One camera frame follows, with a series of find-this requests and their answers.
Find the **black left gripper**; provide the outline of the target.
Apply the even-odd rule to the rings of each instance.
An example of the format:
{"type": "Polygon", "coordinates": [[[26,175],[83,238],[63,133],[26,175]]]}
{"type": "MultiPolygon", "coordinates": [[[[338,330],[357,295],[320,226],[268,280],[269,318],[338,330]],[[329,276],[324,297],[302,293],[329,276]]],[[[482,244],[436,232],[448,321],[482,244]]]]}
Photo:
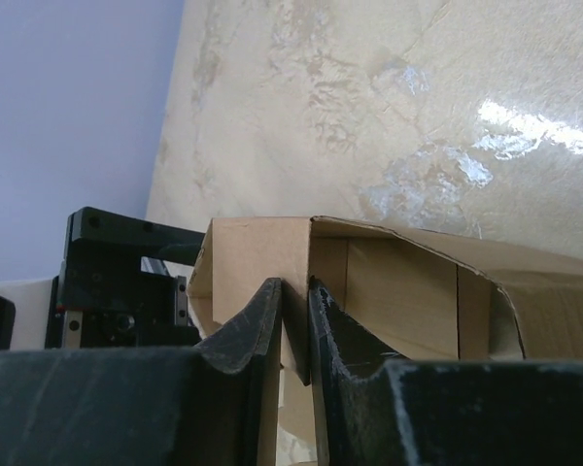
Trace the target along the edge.
{"type": "Polygon", "coordinates": [[[194,265],[204,238],[91,207],[76,211],[41,314],[0,295],[0,350],[15,347],[18,320],[41,330],[43,349],[196,345],[187,280],[166,265],[194,265]]]}

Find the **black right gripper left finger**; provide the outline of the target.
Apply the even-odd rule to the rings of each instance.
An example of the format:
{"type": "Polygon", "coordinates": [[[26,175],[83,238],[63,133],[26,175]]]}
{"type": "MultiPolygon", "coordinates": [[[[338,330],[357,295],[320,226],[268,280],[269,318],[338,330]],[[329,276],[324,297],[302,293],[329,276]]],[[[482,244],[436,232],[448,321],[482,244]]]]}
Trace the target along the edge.
{"type": "Polygon", "coordinates": [[[194,347],[0,351],[0,465],[272,465],[282,283],[194,347]]]}

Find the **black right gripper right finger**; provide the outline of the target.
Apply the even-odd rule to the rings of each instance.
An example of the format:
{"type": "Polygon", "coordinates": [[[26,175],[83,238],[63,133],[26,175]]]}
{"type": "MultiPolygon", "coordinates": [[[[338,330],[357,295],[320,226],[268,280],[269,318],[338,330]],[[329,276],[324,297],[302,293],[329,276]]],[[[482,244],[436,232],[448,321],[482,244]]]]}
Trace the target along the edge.
{"type": "Polygon", "coordinates": [[[583,465],[583,364],[413,361],[312,279],[322,465],[583,465]]]}

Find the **brown cardboard paper box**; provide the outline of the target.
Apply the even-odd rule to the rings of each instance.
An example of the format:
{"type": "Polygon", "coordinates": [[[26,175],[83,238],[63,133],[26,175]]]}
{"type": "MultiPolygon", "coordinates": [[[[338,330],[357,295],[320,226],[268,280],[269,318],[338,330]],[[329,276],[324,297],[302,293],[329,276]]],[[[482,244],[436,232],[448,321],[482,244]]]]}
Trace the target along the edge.
{"type": "Polygon", "coordinates": [[[583,360],[583,260],[427,230],[326,216],[218,218],[189,280],[207,333],[269,278],[290,302],[282,364],[308,373],[308,289],[411,359],[583,360]]]}

